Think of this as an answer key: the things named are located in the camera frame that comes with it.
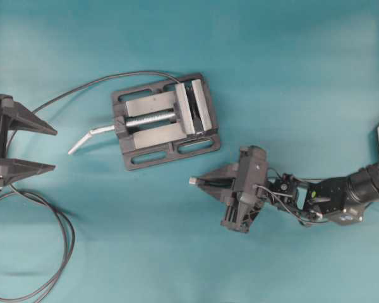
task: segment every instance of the teal tabletop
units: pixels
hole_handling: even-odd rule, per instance
[[[363,223],[308,229],[267,205],[239,234],[220,226],[222,204],[188,184],[248,145],[300,177],[379,161],[379,0],[0,0],[0,93],[29,109],[141,69],[203,73],[222,147],[132,172],[114,133],[68,155],[112,123],[113,91],[156,76],[107,81],[39,112],[58,135],[17,134],[10,156],[56,169],[16,185],[76,229],[44,302],[379,302],[379,203]],[[0,203],[0,295],[35,290],[62,251],[48,209]]]

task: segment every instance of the wire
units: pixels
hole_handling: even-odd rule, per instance
[[[104,82],[107,80],[111,80],[111,79],[122,78],[122,77],[127,77],[127,76],[136,76],[136,75],[140,75],[140,74],[163,76],[163,77],[169,78],[170,80],[175,81],[176,83],[180,83],[180,81],[177,78],[171,76],[168,73],[164,73],[161,71],[133,71],[133,72],[128,72],[128,73],[111,74],[109,76],[101,77],[101,78],[98,78],[96,80],[87,82],[87,83],[80,85],[76,88],[73,88],[73,89],[71,89],[65,93],[62,93],[61,95],[59,95],[53,99],[50,99],[50,101],[40,105],[39,107],[34,109],[32,112],[35,114],[35,113],[39,112],[40,110],[42,110],[42,109],[50,106],[51,104],[55,103],[56,101],[61,100],[62,98],[67,97],[68,95],[71,95],[72,93],[78,92],[80,90],[84,90],[84,89],[86,89],[92,85],[96,85],[98,83],[101,83],[101,82]],[[14,139],[16,133],[17,133],[17,131],[13,131],[9,140],[7,141],[6,152],[8,152],[10,145],[11,145],[11,142],[13,142],[13,139]],[[74,230],[73,225],[71,224],[70,220],[68,219],[68,217],[63,212],[58,210],[55,206],[51,205],[41,195],[34,193],[34,192],[31,192],[31,191],[26,191],[26,190],[20,191],[17,188],[15,188],[14,185],[12,185],[12,184],[10,185],[10,188],[11,188],[12,192],[0,195],[0,201],[4,200],[10,196],[19,195],[19,196],[21,196],[21,197],[23,197],[23,198],[25,198],[25,199],[33,202],[33,203],[37,203],[39,205],[46,206],[50,209],[50,211],[52,211],[52,213],[54,214],[54,216],[55,216],[55,218],[56,218],[56,220],[57,220],[57,222],[61,228],[64,250],[63,250],[62,263],[61,263],[58,271],[47,282],[45,282],[43,285],[41,285],[37,290],[35,290],[35,291],[33,291],[27,295],[24,295],[24,296],[18,297],[18,298],[14,298],[14,299],[5,299],[5,298],[0,297],[0,302],[15,303],[15,302],[23,302],[25,300],[34,298],[34,297],[39,295],[37,297],[37,299],[34,301],[35,303],[39,303],[54,288],[55,284],[59,280],[60,276],[62,275],[62,272],[64,271],[66,265],[68,264],[68,262],[70,260],[70,257],[73,253],[73,249],[75,247],[75,239],[76,239],[75,230]],[[68,240],[68,229],[70,232],[70,240]]]
[[[261,189],[263,189],[264,191],[266,191],[268,194],[271,194],[271,196],[272,196],[274,199],[276,199],[276,200],[277,200],[277,201],[278,201],[278,202],[279,202],[279,203],[285,208],[285,210],[286,210],[288,213],[290,213],[292,216],[294,216],[299,222],[302,222],[302,223],[308,223],[308,224],[323,224],[323,223],[328,223],[328,221],[315,222],[315,221],[310,221],[310,220],[305,220],[305,219],[303,219],[301,216],[295,214],[295,213],[292,212],[290,209],[288,209],[288,207],[285,205],[285,203],[282,202],[282,200],[279,199],[279,198],[277,197],[277,195],[276,195],[273,191],[269,190],[268,188],[266,188],[265,186],[262,186],[262,185],[259,185],[258,187],[261,188]]]

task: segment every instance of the silver rod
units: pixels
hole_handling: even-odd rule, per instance
[[[77,143],[75,145],[73,145],[72,148],[70,148],[68,154],[69,155],[74,154],[75,151],[77,151],[77,149],[79,149],[84,143],[86,143],[86,141],[88,139],[90,139],[95,134],[106,133],[108,131],[113,131],[114,129],[115,129],[115,127],[113,125],[103,126],[101,128],[93,128],[93,129],[91,129],[87,134],[84,135],[84,137],[82,139],[78,140]]]
[[[128,118],[126,120],[126,127],[132,128],[135,126],[141,126],[148,123],[159,122],[159,121],[174,119],[174,118],[176,118],[176,114],[174,112],[163,111],[163,112],[158,112],[154,114]],[[84,135],[82,139],[78,140],[77,143],[73,145],[72,148],[70,148],[68,154],[69,155],[74,154],[75,151],[77,151],[84,143],[87,142],[87,140],[92,138],[92,136],[94,136],[95,134],[102,134],[102,133],[106,133],[108,131],[113,131],[113,130],[115,130],[115,127],[113,125],[91,129],[87,134]]]

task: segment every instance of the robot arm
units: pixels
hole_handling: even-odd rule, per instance
[[[349,225],[363,221],[369,203],[379,200],[379,163],[347,176],[314,183],[284,174],[270,181],[266,152],[257,147],[240,148],[239,161],[192,177],[190,184],[225,204],[221,225],[247,233],[265,202],[295,216],[304,226],[335,222]],[[300,187],[307,189],[298,207]]]

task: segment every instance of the black cable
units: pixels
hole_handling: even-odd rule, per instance
[[[61,95],[59,95],[59,96],[51,99],[50,101],[42,104],[41,106],[37,107],[35,110],[33,110],[33,113],[36,113],[36,112],[48,107],[49,105],[55,103],[56,101],[61,100],[62,98],[67,97],[68,95],[71,95],[72,93],[86,89],[86,88],[88,88],[92,85],[95,85],[97,83],[104,82],[104,81],[111,80],[111,79],[122,78],[122,77],[126,77],[126,76],[136,76],[139,74],[163,76],[163,77],[169,78],[169,79],[171,79],[177,83],[180,83],[180,81],[177,78],[171,76],[170,74],[161,72],[161,71],[133,71],[133,72],[128,72],[128,73],[111,74],[109,76],[98,78],[96,80],[93,80],[93,81],[90,81],[90,82],[85,83],[83,85],[80,85],[76,88],[73,88],[72,90],[69,90],[65,93],[62,93]],[[6,149],[7,152],[10,148],[11,142],[13,141],[13,138],[14,138],[16,133],[17,133],[17,131],[13,131],[13,133],[11,134],[11,136],[7,142],[7,149]],[[55,216],[55,218],[56,218],[56,220],[57,220],[57,222],[61,228],[62,237],[63,237],[63,244],[64,244],[64,251],[63,251],[62,263],[61,263],[58,271],[47,282],[45,282],[42,286],[40,286],[37,290],[31,292],[30,294],[24,295],[22,297],[14,298],[14,299],[5,299],[5,298],[0,297],[0,302],[15,303],[15,302],[22,302],[22,301],[34,298],[37,295],[39,295],[37,300],[34,301],[35,303],[39,303],[54,288],[54,286],[57,283],[57,281],[59,280],[64,268],[66,267],[66,265],[68,264],[68,262],[70,260],[70,257],[73,253],[73,249],[75,247],[75,237],[76,237],[75,236],[75,230],[74,230],[73,225],[71,224],[70,220],[68,219],[68,217],[63,212],[58,210],[56,207],[51,205],[41,195],[39,195],[37,193],[33,193],[31,191],[26,191],[26,190],[19,191],[17,188],[14,187],[14,185],[10,185],[10,188],[12,189],[12,192],[2,194],[0,196],[0,201],[8,198],[10,196],[19,195],[19,196],[21,196],[21,197],[23,197],[23,198],[25,198],[31,202],[38,203],[40,205],[46,206],[50,209],[50,211],[53,212],[53,214],[54,214],[54,216]],[[67,237],[67,234],[68,234],[67,228],[69,228],[69,231],[70,231],[70,240],[68,240],[68,237]]]

